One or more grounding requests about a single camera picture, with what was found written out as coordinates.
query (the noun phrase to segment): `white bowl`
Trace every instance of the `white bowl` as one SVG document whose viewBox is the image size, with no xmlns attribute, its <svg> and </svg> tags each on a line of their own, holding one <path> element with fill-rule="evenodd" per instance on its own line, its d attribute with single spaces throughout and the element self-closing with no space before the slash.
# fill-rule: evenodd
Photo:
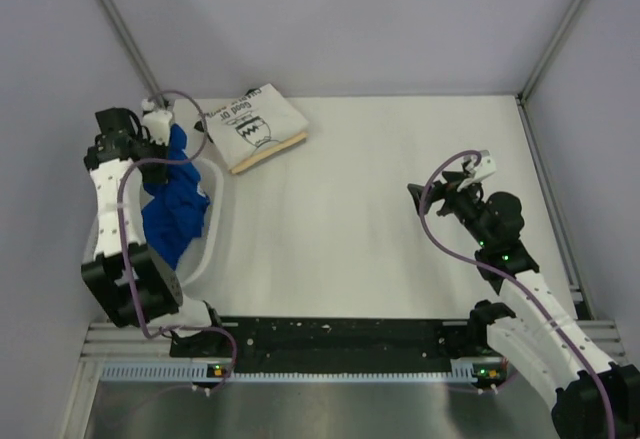
<svg viewBox="0 0 640 439">
<path fill-rule="evenodd" d="M 205 275 L 207 266 L 213 257 L 213 248 L 218 235 L 218 224 L 220 224 L 220 213 L 222 208 L 222 191 L 224 185 L 224 175 L 218 165 L 205 158 L 196 158 L 193 165 L 200 173 L 200 187 L 211 199 L 211 205 L 207 208 L 204 216 L 204 227 L 202 236 L 191 241 L 187 249 L 184 251 L 178 267 L 176 275 L 182 286 L 194 283 L 200 277 Z M 140 190 L 140 208 L 144 207 L 151 197 Z M 91 226 L 89 240 L 84 251 L 84 262 L 91 261 L 93 252 L 98 242 L 98 217 L 96 216 Z"/>
</svg>

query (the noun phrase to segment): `blue cloth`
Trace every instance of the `blue cloth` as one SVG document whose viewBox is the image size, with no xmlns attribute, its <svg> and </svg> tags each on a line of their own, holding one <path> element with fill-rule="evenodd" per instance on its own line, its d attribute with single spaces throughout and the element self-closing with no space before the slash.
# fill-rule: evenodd
<svg viewBox="0 0 640 439">
<path fill-rule="evenodd" d="M 187 135 L 180 126 L 171 126 L 169 159 L 186 159 Z M 147 243 L 175 270 L 182 253 L 194 237 L 202 236 L 204 214 L 210 200 L 200 192 L 200 173 L 193 164 L 167 166 L 166 184 L 145 184 L 154 196 L 142 209 Z"/>
</svg>

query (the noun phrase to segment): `gray wall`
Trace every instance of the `gray wall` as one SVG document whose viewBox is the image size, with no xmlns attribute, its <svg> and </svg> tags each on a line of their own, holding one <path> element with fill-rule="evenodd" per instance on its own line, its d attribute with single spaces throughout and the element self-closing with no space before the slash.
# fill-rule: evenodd
<svg viewBox="0 0 640 439">
<path fill-rule="evenodd" d="M 0 0 L 0 436 L 54 437 L 89 320 L 93 112 L 143 90 L 94 0 Z"/>
<path fill-rule="evenodd" d="M 530 104 L 598 309 L 640 361 L 640 0 L 591 0 Z"/>
<path fill-rule="evenodd" d="M 517 92 L 570 0 L 116 0 L 161 85 Z"/>
</svg>

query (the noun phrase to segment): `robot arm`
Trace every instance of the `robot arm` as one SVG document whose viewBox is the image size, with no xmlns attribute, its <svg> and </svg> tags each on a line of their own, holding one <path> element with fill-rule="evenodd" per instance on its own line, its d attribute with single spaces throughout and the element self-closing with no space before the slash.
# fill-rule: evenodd
<svg viewBox="0 0 640 439">
<path fill-rule="evenodd" d="M 129 284 L 123 277 L 118 225 L 118 209 L 122 209 L 128 254 L 149 325 L 217 325 L 215 311 L 203 301 L 184 296 L 175 272 L 146 243 L 140 208 L 141 185 L 164 183 L 166 165 L 145 164 L 133 171 L 125 185 L 123 201 L 117 204 L 118 187 L 131 164 L 148 157 L 166 159 L 168 155 L 173 114 L 147 102 L 143 103 L 143 110 L 142 122 L 127 109 L 96 113 L 100 134 L 87 150 L 84 162 L 98 200 L 98 237 L 93 257 L 82 264 L 82 278 L 116 326 L 139 326 Z M 184 337 L 196 331 L 177 334 Z"/>
<path fill-rule="evenodd" d="M 581 355 L 606 389 L 616 437 L 637 437 L 640 373 L 633 365 L 618 365 L 591 342 L 554 297 L 520 241 L 524 227 L 520 200 L 506 192 L 483 200 L 482 180 L 495 172 L 495 166 L 487 151 L 478 164 L 466 158 L 462 172 L 444 171 L 445 182 L 436 181 L 426 196 L 426 211 L 443 201 L 437 214 L 454 214 L 478 242 L 477 263 L 516 279 L 507 281 L 503 275 L 478 267 L 501 302 L 482 301 L 471 311 L 469 345 L 490 348 L 516 367 L 544 399 L 560 437 L 605 438 L 603 400 Z M 408 187 L 419 212 L 423 188 Z"/>
</svg>

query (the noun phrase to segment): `metal floor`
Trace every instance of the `metal floor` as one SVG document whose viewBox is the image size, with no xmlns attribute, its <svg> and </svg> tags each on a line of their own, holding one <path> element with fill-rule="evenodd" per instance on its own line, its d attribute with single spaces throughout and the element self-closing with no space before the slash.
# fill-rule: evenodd
<svg viewBox="0 0 640 439">
<path fill-rule="evenodd" d="M 107 425 L 165 387 L 102 383 L 85 439 L 557 439 L 521 379 L 481 397 L 442 384 L 230 384 L 209 399 L 183 389 Z"/>
</svg>

